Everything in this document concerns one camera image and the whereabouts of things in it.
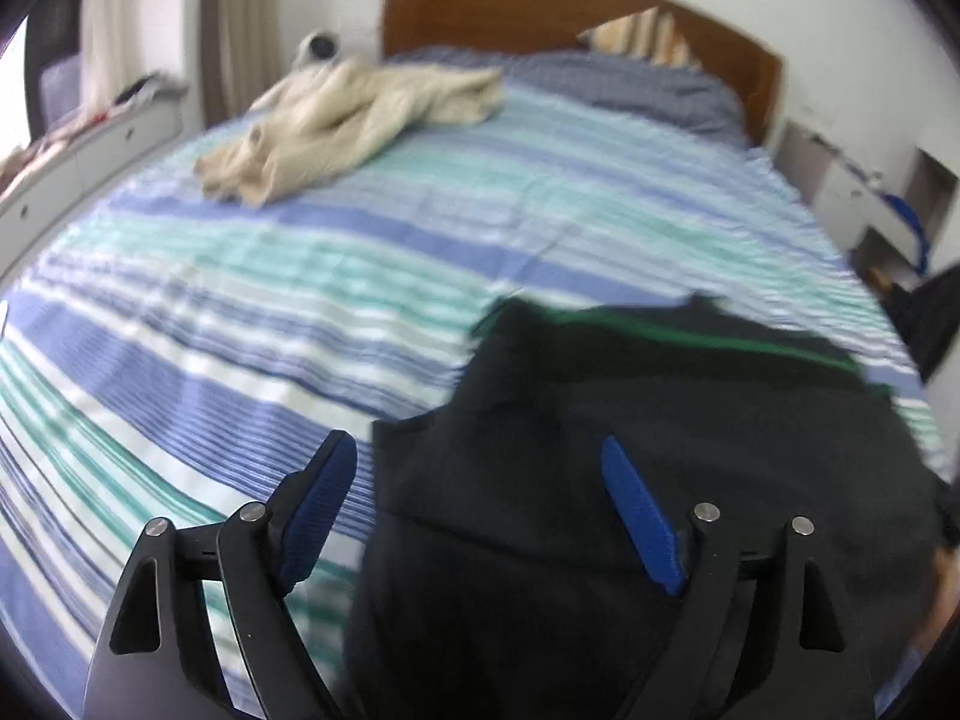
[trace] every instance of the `pillow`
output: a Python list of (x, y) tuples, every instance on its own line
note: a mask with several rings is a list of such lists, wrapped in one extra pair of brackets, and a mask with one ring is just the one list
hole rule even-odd
[(517, 56), (430, 46), (387, 61), (465, 70), (499, 68), (507, 84), (516, 82), (597, 108), (654, 119), (733, 148), (749, 146), (740, 99), (709, 73), (579, 49)]
[(634, 56), (655, 65), (701, 68), (700, 60), (676, 28), (673, 14), (659, 7), (594, 26), (581, 32), (579, 38), (592, 52)]

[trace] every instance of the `blue striped blanket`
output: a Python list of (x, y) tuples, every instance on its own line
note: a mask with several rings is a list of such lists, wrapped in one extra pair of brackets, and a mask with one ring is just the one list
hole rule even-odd
[[(820, 333), (891, 386), (946, 473), (904, 348), (760, 152), (512, 86), (486, 124), (409, 132), (330, 186), (260, 211), (203, 200), (194, 160), (247, 124), (136, 175), (8, 295), (0, 615), (74, 715), (143, 524), (266, 499), (342, 428), (357, 479), (289, 599), (331, 678), (373, 526), (371, 422), (445, 402), (469, 329), (512, 293), (667, 306), (699, 290)], [(254, 712), (219, 586), (208, 605), (230, 689)]]

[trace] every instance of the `blue strap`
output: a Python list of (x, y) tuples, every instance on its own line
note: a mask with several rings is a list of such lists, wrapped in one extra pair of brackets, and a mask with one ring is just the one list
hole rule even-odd
[(920, 221), (920, 217), (913, 207), (902, 197), (897, 197), (895, 194), (881, 194), (880, 196), (887, 201), (887, 204), (896, 211), (906, 225), (913, 230), (914, 235), (917, 236), (917, 247), (920, 256), (915, 271), (917, 271), (917, 275), (919, 276), (926, 276), (926, 269), (929, 266), (930, 258), (930, 240), (926, 237), (926, 230), (923, 229), (923, 223)]
[(600, 448), (600, 469), (607, 493), (613, 498), (613, 506), (630, 533), (630, 541), (647, 575), (664, 586), (670, 595), (680, 595), (686, 585), (686, 574), (680, 563), (677, 534), (643, 482), (640, 471), (613, 436)]
[(277, 584), (284, 593), (313, 571), (357, 468), (357, 444), (344, 434), (283, 531)]

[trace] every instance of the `white cabinet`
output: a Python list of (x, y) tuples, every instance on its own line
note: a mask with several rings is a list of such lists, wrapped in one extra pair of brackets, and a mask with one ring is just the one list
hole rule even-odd
[(0, 203), (0, 276), (80, 198), (80, 174), (72, 154), (56, 159), (35, 178)]
[(913, 230), (816, 136), (789, 124), (774, 164), (800, 191), (838, 250), (854, 250), (872, 229), (911, 265), (919, 264), (920, 247)]
[(110, 122), (77, 149), (83, 189), (92, 191), (128, 170), (141, 157), (176, 138), (180, 130), (176, 105), (164, 103), (144, 108), (137, 116)]
[(71, 212), (181, 133), (179, 103), (157, 100), (86, 132), (0, 199), (0, 285), (10, 282)]

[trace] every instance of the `curtain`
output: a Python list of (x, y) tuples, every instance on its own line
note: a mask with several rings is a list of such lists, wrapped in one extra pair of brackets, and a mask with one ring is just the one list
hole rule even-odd
[(229, 117), (244, 113), (283, 74), (277, 0), (218, 0), (220, 76)]
[(23, 86), (32, 140), (73, 115), (80, 95), (83, 0), (37, 0), (30, 8)]
[(134, 0), (83, 0), (80, 6), (80, 99), (88, 111), (108, 108), (140, 76), (131, 34)]

